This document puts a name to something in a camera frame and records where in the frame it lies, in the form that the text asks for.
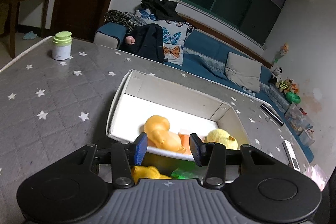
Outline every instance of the black circular pad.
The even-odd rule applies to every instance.
[[[315,182],[295,170],[243,174],[230,184],[229,195],[247,217],[269,223],[307,220],[321,199]]]
[[[104,204],[107,196],[106,183],[91,172],[37,173],[19,186],[16,199],[26,218],[56,224],[91,215]]]
[[[259,192],[272,200],[288,200],[295,197],[297,187],[294,183],[284,179],[266,179],[259,183]]]

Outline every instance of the table leg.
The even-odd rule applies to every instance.
[[[49,0],[44,0],[43,9],[42,9],[42,20],[41,20],[41,38],[44,38],[45,22],[47,18],[48,5],[49,5]]]
[[[17,2],[11,3],[10,12],[10,35],[9,35],[9,55],[11,58],[15,57],[15,25],[16,25]]]

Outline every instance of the panda plush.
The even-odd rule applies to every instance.
[[[277,85],[279,84],[281,80],[281,73],[282,73],[282,68],[276,67],[275,69],[272,70],[272,75],[271,78],[268,80],[270,84]]]

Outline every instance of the white jar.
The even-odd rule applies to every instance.
[[[70,32],[59,32],[53,38],[52,57],[55,60],[66,60],[71,55],[72,38]]]

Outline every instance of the black jacket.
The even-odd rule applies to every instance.
[[[124,42],[120,46],[121,50],[160,63],[165,62],[163,31],[160,25],[152,23],[144,26],[135,26],[129,35],[134,37],[135,43],[128,45]]]
[[[177,6],[176,1],[170,0],[142,0],[141,7],[149,9],[156,17],[157,20],[175,20],[184,22],[184,18],[180,17],[175,11]]]

